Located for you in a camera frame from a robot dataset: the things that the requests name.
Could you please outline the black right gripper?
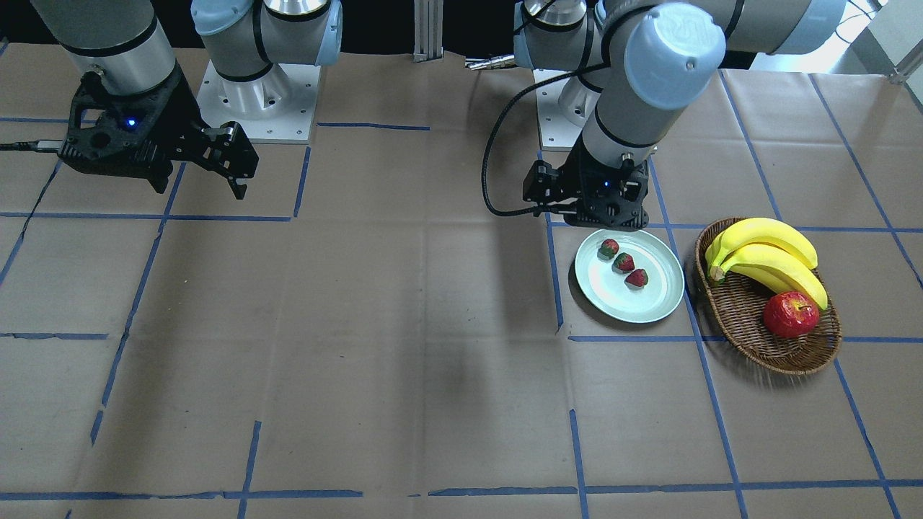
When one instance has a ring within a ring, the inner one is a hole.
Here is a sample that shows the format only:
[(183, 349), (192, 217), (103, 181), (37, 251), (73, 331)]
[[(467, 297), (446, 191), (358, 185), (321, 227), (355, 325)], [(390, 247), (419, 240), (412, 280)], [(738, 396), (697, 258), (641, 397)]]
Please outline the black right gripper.
[(243, 200), (258, 154), (239, 123), (208, 128), (181, 69), (147, 92), (118, 96), (86, 72), (72, 99), (59, 159), (83, 174), (145, 179), (164, 193), (172, 162), (191, 161), (227, 181)]

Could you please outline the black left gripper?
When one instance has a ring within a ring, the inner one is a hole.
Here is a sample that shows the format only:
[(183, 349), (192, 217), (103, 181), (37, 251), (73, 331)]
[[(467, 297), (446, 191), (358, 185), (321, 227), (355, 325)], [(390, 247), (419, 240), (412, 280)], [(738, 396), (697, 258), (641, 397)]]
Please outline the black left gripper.
[(630, 157), (608, 167), (576, 141), (562, 167), (533, 163), (522, 183), (522, 198), (535, 203), (535, 213), (563, 214), (571, 226), (642, 229), (649, 223), (642, 206), (649, 178), (648, 161)]

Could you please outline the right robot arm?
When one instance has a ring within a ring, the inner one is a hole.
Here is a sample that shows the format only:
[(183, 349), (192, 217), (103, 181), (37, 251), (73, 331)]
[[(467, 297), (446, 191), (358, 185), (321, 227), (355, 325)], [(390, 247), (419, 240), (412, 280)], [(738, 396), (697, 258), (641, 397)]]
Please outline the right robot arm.
[(193, 162), (241, 198), (257, 171), (257, 120), (304, 116), (287, 66), (330, 66), (342, 45), (340, 1), (194, 1), (195, 32), (217, 75), (194, 95), (149, 1), (35, 1), (80, 73), (62, 141), (17, 144), (55, 152), (82, 174), (144, 179), (162, 193), (172, 164)]

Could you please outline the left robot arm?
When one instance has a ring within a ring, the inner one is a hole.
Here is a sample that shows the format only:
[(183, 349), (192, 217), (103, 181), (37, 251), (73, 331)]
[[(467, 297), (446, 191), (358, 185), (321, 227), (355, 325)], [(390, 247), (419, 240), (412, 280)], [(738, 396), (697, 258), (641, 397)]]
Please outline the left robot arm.
[(517, 66), (558, 71), (594, 93), (561, 167), (535, 161), (517, 216), (640, 229), (649, 156), (706, 90), (729, 50), (805, 55), (840, 23), (843, 1), (521, 1)]

